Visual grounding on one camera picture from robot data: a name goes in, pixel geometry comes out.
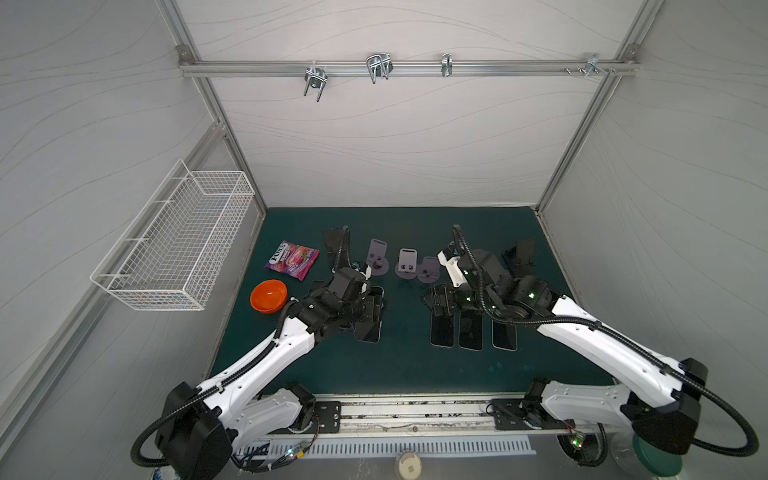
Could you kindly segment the phone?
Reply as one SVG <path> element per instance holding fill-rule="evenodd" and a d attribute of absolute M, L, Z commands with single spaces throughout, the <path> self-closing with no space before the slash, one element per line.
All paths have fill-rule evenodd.
<path fill-rule="evenodd" d="M 517 327 L 496 321 L 492 325 L 492 345 L 504 351 L 516 351 L 518 348 Z"/>
<path fill-rule="evenodd" d="M 480 311 L 462 311 L 459 318 L 459 346 L 481 351 L 483 346 L 483 315 Z"/>
<path fill-rule="evenodd" d="M 432 314 L 430 318 L 430 344 L 439 348 L 455 345 L 455 316 Z"/>
<path fill-rule="evenodd" d="M 353 322 L 356 340 L 367 343 L 379 342 L 384 308 L 384 289 L 373 286 L 361 301 L 357 319 Z"/>

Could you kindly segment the black folding phone stand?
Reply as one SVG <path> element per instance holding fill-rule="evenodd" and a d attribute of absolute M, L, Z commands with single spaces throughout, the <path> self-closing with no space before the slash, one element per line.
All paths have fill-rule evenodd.
<path fill-rule="evenodd" d="M 323 239 L 332 269 L 350 267 L 349 228 L 344 226 L 325 230 L 323 232 Z"/>

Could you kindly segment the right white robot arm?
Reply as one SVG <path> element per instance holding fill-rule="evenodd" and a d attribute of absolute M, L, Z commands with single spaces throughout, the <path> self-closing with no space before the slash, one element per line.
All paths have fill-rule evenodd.
<path fill-rule="evenodd" d="M 513 277 L 490 252 L 469 246 L 462 227 L 437 259 L 450 281 L 435 306 L 487 316 L 504 327 L 527 327 L 607 372 L 614 384 L 590 386 L 536 380 L 508 416 L 533 429 L 582 420 L 625 426 L 647 444 L 673 455 L 691 447 L 730 457 L 749 457 L 759 438 L 748 420 L 706 386 L 708 370 L 694 358 L 676 360 L 655 352 L 589 314 L 575 300 L 533 275 Z M 697 438 L 701 400 L 707 399 L 742 430 L 741 446 Z"/>

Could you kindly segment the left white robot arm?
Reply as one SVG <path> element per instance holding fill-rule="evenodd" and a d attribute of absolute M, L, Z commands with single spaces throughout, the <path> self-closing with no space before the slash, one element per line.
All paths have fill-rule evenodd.
<path fill-rule="evenodd" d="M 293 384 L 269 396 L 263 389 L 299 358 L 337 333 L 360 342 L 380 339 L 384 291 L 372 270 L 353 262 L 348 227 L 325 233 L 334 248 L 332 277 L 286 302 L 275 330 L 219 374 L 192 387 L 177 385 L 162 415 L 134 441 L 131 461 L 170 467 L 182 479 L 213 479 L 235 452 L 277 430 L 318 429 L 315 397 Z"/>

